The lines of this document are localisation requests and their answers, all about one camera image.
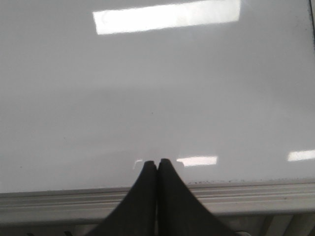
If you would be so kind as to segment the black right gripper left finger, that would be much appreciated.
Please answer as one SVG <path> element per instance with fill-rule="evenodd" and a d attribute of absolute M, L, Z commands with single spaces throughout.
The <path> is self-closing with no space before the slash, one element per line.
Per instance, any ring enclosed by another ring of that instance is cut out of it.
<path fill-rule="evenodd" d="M 91 236 L 153 236 L 156 217 L 157 168 L 146 161 L 135 184 Z"/>

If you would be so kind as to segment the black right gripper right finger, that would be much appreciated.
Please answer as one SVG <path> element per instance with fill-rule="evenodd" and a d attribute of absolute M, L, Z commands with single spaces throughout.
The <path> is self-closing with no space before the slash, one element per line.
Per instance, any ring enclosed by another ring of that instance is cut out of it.
<path fill-rule="evenodd" d="M 160 236 L 236 235 L 190 192 L 170 160 L 160 161 L 157 174 L 157 221 Z"/>

